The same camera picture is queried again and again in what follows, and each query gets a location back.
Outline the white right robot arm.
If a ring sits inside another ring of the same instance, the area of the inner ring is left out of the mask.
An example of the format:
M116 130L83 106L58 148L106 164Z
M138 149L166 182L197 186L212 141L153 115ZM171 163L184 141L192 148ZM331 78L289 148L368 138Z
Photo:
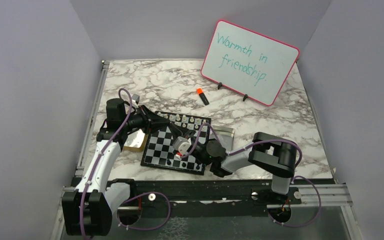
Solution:
M268 196L276 204L288 198L295 168L303 157L295 142L263 132L255 133L252 142L234 151L226 150L215 138L205 143L200 143L191 133L183 136L174 133L172 138L172 145L179 155L195 157L199 163L209 165L210 172L218 177L223 178L250 165L271 173Z

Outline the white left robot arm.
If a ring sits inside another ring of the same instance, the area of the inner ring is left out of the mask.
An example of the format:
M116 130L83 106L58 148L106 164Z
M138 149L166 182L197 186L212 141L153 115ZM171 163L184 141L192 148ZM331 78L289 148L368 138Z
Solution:
M94 156L82 180L73 191L62 196L66 233L84 238L106 236L119 206L137 201L133 180L109 183L112 167L123 150L129 134L142 130L155 133L170 120L157 115L144 105L125 108L125 101L112 98L106 102L106 124L96 136Z

